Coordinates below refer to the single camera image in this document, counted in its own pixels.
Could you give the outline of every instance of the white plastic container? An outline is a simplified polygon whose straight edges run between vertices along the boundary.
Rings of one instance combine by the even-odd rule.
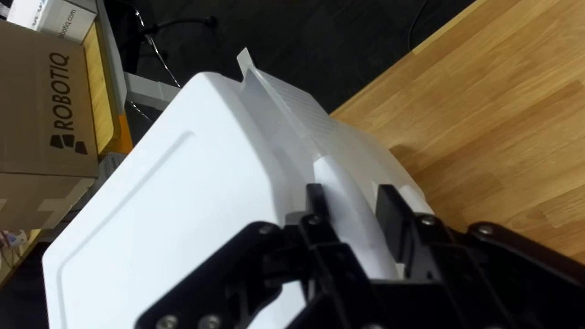
[[[45,255],[54,329],[131,329],[251,220],[284,224],[321,182],[339,235],[372,277],[397,277],[374,215],[381,182],[430,211],[407,169],[319,101],[240,54],[244,81],[196,74]],[[284,326],[301,288],[257,317]]]

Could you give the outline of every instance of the cardboard box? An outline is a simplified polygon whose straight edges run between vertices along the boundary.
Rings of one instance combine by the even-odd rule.
[[[83,41],[96,12],[96,0],[15,0],[8,21]]]
[[[81,45],[0,21],[0,228],[56,226],[98,175]]]

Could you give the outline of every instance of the white plastic object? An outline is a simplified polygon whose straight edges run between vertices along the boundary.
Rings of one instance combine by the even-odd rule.
[[[332,120],[319,101],[240,54],[244,81],[196,74],[45,255],[54,329],[131,329],[158,297],[248,222],[284,224],[321,182],[333,226],[372,277],[397,277],[374,215],[396,184],[432,211],[381,145]],[[253,326],[282,326],[302,306],[288,293]]]

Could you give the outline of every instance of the dark background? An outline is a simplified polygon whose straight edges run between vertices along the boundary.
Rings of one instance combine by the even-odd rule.
[[[237,54],[249,47],[260,69],[310,91],[328,111],[339,107],[471,1],[107,0],[129,70],[173,81],[152,48],[141,41],[129,3],[143,10],[151,27],[178,17],[215,16],[216,27],[178,23],[154,32],[182,81],[198,70],[242,78]],[[145,118],[132,109],[129,114],[134,129],[141,125],[141,133],[156,116]],[[0,290],[3,329],[48,326],[41,266],[45,248],[46,244],[41,244]]]

